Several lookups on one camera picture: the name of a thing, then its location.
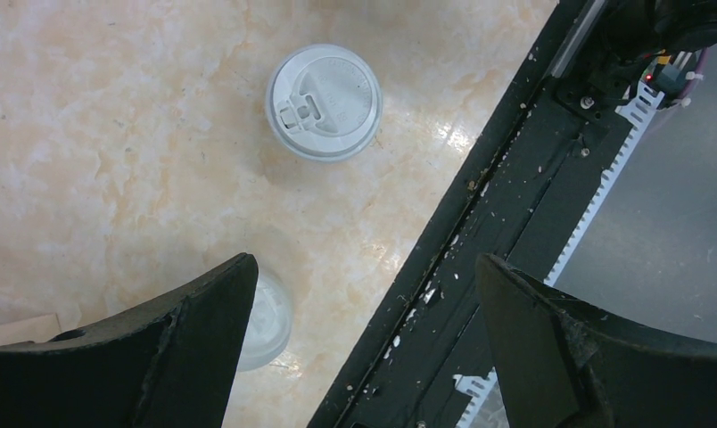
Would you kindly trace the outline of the patterned paper gift bag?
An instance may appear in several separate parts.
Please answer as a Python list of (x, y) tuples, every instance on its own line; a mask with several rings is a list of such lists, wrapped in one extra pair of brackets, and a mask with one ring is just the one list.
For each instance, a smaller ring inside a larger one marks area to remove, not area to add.
[(0, 325), (0, 346), (20, 342), (46, 342), (60, 334), (56, 314), (46, 314)]

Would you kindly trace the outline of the stack of white lids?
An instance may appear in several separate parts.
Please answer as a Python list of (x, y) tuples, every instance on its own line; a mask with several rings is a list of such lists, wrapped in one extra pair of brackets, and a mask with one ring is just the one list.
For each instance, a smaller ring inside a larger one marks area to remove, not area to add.
[(292, 295), (277, 276), (261, 270), (237, 371), (255, 370), (274, 361), (289, 342), (293, 320)]

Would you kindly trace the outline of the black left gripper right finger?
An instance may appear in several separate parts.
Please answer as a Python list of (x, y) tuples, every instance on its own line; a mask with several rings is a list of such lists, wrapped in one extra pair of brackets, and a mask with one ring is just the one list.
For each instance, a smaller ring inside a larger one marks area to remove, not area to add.
[(717, 343), (560, 292), (491, 254), (476, 262), (513, 427), (717, 427)]

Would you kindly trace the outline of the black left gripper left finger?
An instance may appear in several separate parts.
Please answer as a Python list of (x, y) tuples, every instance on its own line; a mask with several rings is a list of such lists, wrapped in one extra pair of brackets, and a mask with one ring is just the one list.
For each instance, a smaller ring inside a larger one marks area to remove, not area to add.
[(219, 427), (259, 266), (193, 281), (47, 342), (0, 346), (0, 427)]

